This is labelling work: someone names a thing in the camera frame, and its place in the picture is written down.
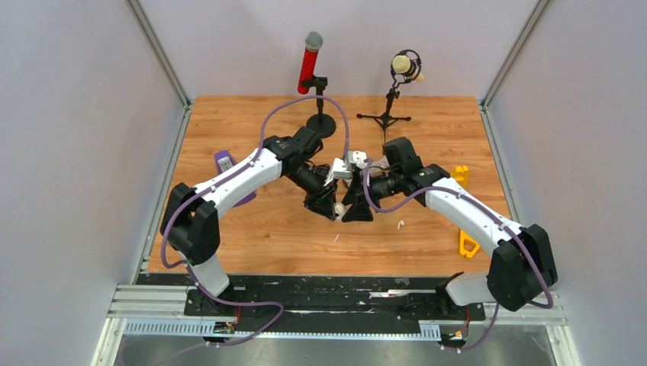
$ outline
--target robotic arm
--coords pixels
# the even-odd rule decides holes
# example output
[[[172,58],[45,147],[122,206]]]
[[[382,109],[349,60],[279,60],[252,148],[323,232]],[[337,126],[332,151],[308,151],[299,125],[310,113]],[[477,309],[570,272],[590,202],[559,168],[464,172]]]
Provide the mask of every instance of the robotic arm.
[[[161,233],[165,232],[171,216],[183,203],[193,198],[196,192],[211,188],[179,213],[169,231],[169,243],[180,252],[195,277],[214,296],[229,285],[229,278],[216,255],[220,245],[218,220],[257,188],[286,176],[306,192],[304,206],[307,209],[335,220],[337,185],[336,180],[329,179],[332,172],[313,169],[306,163],[322,146],[321,138],[313,130],[301,127],[292,137],[271,136],[265,139],[255,161],[252,160],[257,150],[215,178],[193,188],[180,183],[171,190]]]
[[[384,197],[399,193],[410,196],[424,188],[437,188],[418,194],[415,199],[460,226],[491,257],[489,271],[474,274],[460,272],[438,286],[436,293],[443,299],[445,308],[498,302],[505,309],[517,311],[542,293],[542,286],[528,258],[508,230],[521,239],[546,284],[550,287],[557,282],[548,234],[540,226],[533,224],[526,228],[508,220],[469,194],[438,165],[423,166],[411,142],[404,137],[386,143],[384,153],[391,169],[379,178],[372,178],[367,190],[364,190],[364,181],[360,177],[363,172],[369,171],[365,154],[349,154],[347,162],[348,166],[352,166],[353,179],[343,203],[351,204],[351,207],[342,221],[373,220],[366,192],[371,202],[379,208],[378,200]]]

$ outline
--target wooden tabletop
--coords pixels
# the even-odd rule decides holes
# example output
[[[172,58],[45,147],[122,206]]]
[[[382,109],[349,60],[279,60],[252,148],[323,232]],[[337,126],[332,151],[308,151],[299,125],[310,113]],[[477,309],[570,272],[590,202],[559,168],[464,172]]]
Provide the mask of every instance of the wooden tabletop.
[[[346,109],[350,123],[350,149],[382,156],[382,135],[370,119],[356,114],[381,114],[384,97],[334,97]],[[240,161],[259,141],[263,118],[274,107],[293,97],[199,97],[195,102],[182,144],[172,187],[189,186],[217,175],[214,154],[229,150]],[[343,120],[326,103],[325,113],[337,122],[336,133],[324,140],[324,149],[312,160],[331,163],[343,151]],[[279,111],[269,122],[266,136],[291,136],[316,112],[307,100]],[[451,171],[457,165],[470,170],[468,191],[508,216],[497,169],[492,159],[481,115],[474,98],[400,97],[394,116],[408,115],[388,129],[387,140],[411,140],[424,165],[436,163]],[[340,184],[337,201],[346,189]],[[391,207],[403,195],[381,201]],[[326,275],[453,275],[458,271],[487,269],[490,259],[481,250],[472,259],[458,254],[459,228],[416,201],[394,213],[374,214],[371,223],[330,222],[303,207],[304,192],[287,178],[269,183],[257,197],[227,212],[220,221],[217,251],[229,273]],[[398,230],[398,221],[405,225]],[[159,260],[158,235],[150,256],[149,271],[168,271]],[[172,249],[170,261],[179,259]],[[185,271],[180,266],[173,271]]]

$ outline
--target gray floor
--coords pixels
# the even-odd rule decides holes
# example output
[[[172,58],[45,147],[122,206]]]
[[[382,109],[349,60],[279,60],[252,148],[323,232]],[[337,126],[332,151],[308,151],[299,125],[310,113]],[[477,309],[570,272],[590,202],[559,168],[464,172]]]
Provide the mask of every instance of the gray floor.
[[[470,328],[475,342],[483,326]],[[124,366],[152,366],[202,340],[181,336],[130,336],[123,350]],[[479,365],[551,366],[549,337],[541,326],[497,326],[477,350],[460,355],[440,351],[433,342],[253,339],[231,348],[200,348],[165,365],[362,366],[362,365]]]

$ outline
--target metal frame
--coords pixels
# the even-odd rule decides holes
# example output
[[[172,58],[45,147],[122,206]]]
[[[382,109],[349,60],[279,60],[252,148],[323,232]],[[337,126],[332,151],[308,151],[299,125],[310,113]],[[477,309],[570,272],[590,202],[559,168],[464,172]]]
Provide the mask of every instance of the metal frame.
[[[138,271],[135,271],[137,276],[141,271],[146,271],[150,250],[153,247],[153,239],[155,237],[164,203],[166,201],[166,192],[169,190],[170,182],[175,171],[180,148],[185,136],[188,126],[188,120],[191,116],[191,100],[185,93],[178,76],[173,70],[168,57],[163,51],[163,48],[155,35],[155,32],[150,25],[150,22],[143,10],[139,0],[125,0],[129,9],[132,11],[133,16],[140,26],[146,41],[158,59],[160,67],[164,71],[169,84],[172,86],[180,103],[185,107],[185,114],[182,122],[179,125],[179,130],[173,144],[173,148],[169,154],[166,173],[164,176],[162,187],[159,190],[159,197],[156,202],[156,207],[151,218],[148,234],[144,250],[142,252],[142,261]],[[508,207],[510,208],[510,215],[513,220],[520,221],[520,212],[515,204],[515,191],[510,186],[510,179],[508,176],[506,163],[501,156],[499,146],[497,144],[498,138],[496,130],[492,128],[491,115],[489,106],[497,97],[501,86],[504,83],[509,71],[517,60],[520,51],[525,46],[530,38],[533,30],[541,20],[545,13],[550,0],[538,0],[533,8],[530,16],[526,20],[519,36],[517,37],[513,47],[507,55],[504,63],[498,70],[496,77],[491,83],[488,92],[482,101],[478,101],[481,106],[481,118],[483,120],[484,128],[488,135],[488,140],[492,148],[492,155],[494,157],[497,170],[501,179],[501,184],[504,189]],[[196,336],[204,331],[204,326],[209,327],[214,321],[232,321],[231,317],[193,317],[184,315],[184,304],[187,298],[187,292],[194,287],[186,286],[147,286],[147,285],[119,285],[115,291],[114,299],[110,306],[110,310],[105,320],[103,332],[99,339],[98,346],[95,350],[95,355],[92,359],[92,365],[112,365],[117,357],[120,348],[121,337],[124,334],[157,334],[157,335],[186,335]],[[497,324],[499,326],[528,326],[528,325],[541,325],[546,328],[547,335],[551,340],[552,352],[557,361],[558,366],[574,365],[579,366],[580,361],[575,351],[575,346],[572,341],[568,322],[565,318],[564,311],[556,292],[552,293],[555,299],[555,307],[551,310],[540,310],[535,307],[526,306],[521,310],[511,313],[501,309]],[[540,302],[545,302],[544,296],[537,299]],[[493,304],[485,304],[484,311],[489,318],[494,312]],[[429,336],[434,336],[435,329],[441,326],[456,326],[462,324],[462,321],[423,321],[421,323],[421,333],[419,335],[409,335],[404,337],[409,340],[429,340]],[[472,322],[475,325],[485,326],[488,320],[480,322]],[[334,333],[324,334],[288,334],[288,333],[275,333],[265,332],[263,337],[269,338],[316,338],[316,339],[385,339],[395,340],[397,337],[393,335],[339,335]]]

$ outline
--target microphone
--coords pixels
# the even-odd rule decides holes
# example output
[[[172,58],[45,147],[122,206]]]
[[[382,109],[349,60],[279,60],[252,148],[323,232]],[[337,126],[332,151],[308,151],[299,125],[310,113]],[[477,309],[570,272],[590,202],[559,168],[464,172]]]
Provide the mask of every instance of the microphone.
[[[393,67],[393,70],[398,74],[411,78],[415,77],[415,79],[413,80],[417,82],[424,81],[424,75],[419,71],[418,65],[416,63],[412,63],[411,59],[409,59],[407,55],[397,55],[396,57],[394,57],[391,61],[391,66]]]
[[[301,84],[304,80],[310,80],[314,75],[314,64],[317,62],[317,54],[324,44],[324,39],[317,32],[310,32],[305,38],[304,60],[301,64],[301,74],[299,75],[299,85],[297,91],[300,94],[307,94],[309,88]]]

